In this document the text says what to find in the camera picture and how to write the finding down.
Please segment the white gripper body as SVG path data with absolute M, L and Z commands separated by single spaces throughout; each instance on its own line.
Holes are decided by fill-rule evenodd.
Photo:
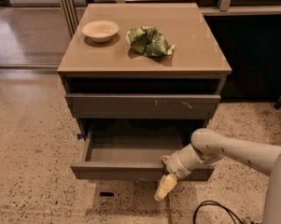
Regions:
M 193 149 L 181 149 L 173 153 L 166 164 L 169 174 L 177 179 L 184 179 L 191 174 L 198 164 L 198 156 Z

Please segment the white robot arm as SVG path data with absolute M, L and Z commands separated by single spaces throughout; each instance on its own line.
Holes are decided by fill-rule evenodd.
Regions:
M 168 174 L 162 177 L 155 200 L 163 200 L 194 169 L 224 157 L 269 177 L 262 224 L 281 224 L 281 146 L 228 138 L 206 128 L 196 130 L 187 146 L 162 157 Z

